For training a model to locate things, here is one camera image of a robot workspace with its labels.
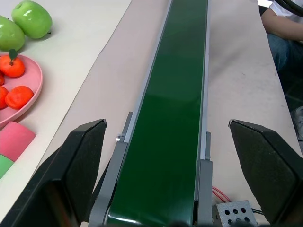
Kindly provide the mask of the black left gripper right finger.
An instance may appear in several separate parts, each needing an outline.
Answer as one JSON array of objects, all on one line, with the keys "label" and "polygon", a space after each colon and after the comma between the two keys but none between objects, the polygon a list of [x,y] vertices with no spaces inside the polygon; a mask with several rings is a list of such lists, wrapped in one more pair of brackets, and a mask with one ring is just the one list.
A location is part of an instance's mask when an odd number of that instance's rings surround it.
[{"label": "black left gripper right finger", "polygon": [[243,175],[267,221],[303,225],[303,157],[275,131],[230,120]]}]

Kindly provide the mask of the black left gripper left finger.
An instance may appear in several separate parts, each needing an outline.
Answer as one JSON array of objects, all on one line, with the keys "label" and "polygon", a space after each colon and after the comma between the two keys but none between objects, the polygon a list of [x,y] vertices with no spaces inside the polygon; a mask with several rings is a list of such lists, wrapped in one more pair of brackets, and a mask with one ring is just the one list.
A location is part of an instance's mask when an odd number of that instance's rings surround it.
[{"label": "black left gripper left finger", "polygon": [[36,170],[0,227],[80,227],[92,203],[106,120],[78,126]]}]

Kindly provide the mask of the green conveyor belt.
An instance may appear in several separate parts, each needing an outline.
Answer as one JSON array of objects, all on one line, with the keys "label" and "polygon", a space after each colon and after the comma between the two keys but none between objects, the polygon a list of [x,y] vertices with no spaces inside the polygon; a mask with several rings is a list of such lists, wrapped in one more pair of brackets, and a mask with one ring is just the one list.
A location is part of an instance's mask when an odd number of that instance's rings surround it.
[{"label": "green conveyor belt", "polygon": [[210,0],[169,0],[136,109],[88,227],[212,224],[207,124]]}]

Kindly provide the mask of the grey perforated motor box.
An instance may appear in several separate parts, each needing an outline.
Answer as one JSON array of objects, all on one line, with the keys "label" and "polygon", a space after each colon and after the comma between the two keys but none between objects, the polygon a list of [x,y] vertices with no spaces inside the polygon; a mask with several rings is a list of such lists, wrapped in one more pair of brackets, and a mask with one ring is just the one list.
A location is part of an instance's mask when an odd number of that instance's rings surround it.
[{"label": "grey perforated motor box", "polygon": [[214,205],[212,207],[212,220],[217,227],[231,227],[238,223],[258,227],[248,200]]}]

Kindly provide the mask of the pink foam block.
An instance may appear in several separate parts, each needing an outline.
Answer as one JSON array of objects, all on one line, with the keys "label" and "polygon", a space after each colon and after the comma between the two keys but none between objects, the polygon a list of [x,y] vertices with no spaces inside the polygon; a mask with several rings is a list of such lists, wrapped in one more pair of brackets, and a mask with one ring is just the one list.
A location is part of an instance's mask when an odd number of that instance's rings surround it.
[{"label": "pink foam block", "polygon": [[0,154],[15,162],[35,137],[27,127],[9,122],[0,131]]}]

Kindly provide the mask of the green foam block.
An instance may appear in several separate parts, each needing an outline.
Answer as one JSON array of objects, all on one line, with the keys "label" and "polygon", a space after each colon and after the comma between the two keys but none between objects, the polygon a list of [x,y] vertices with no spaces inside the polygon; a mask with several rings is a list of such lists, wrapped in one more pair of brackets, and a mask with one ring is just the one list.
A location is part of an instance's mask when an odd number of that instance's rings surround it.
[{"label": "green foam block", "polygon": [[14,162],[0,154],[0,179],[6,174],[6,172],[11,168]]}]

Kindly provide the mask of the pink plate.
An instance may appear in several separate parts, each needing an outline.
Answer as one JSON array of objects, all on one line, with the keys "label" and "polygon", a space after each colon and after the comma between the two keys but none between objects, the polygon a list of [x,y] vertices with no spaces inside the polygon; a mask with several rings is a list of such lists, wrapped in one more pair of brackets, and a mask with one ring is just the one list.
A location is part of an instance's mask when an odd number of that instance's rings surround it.
[{"label": "pink plate", "polygon": [[0,53],[0,128],[24,114],[43,85],[41,67],[22,54]]}]

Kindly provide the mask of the orange tangerine with leaf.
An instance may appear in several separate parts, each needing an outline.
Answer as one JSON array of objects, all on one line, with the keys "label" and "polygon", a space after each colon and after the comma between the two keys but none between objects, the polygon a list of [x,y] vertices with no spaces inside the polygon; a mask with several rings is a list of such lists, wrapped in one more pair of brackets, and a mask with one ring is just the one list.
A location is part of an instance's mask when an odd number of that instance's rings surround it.
[{"label": "orange tangerine with leaf", "polygon": [[8,54],[0,56],[0,71],[11,78],[23,75],[25,66],[15,49],[10,49]]}]

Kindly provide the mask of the seated person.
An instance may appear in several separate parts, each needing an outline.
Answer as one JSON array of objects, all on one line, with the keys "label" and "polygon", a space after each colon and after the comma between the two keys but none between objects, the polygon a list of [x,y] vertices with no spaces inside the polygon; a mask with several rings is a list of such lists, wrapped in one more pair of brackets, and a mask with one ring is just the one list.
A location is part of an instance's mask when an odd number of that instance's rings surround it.
[{"label": "seated person", "polygon": [[303,142],[303,0],[274,0],[261,20],[297,139]]}]

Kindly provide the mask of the green apple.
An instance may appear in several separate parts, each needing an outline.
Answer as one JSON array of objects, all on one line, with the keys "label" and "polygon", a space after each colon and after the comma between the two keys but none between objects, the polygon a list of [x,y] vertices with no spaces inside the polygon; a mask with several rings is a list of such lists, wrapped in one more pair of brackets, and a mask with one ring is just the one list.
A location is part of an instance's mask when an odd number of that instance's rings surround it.
[{"label": "green apple", "polygon": [[6,17],[0,16],[0,51],[20,50],[25,43],[25,34],[21,28]]},{"label": "green apple", "polygon": [[53,21],[48,11],[31,0],[21,1],[11,13],[12,19],[24,34],[40,39],[50,32]]}]

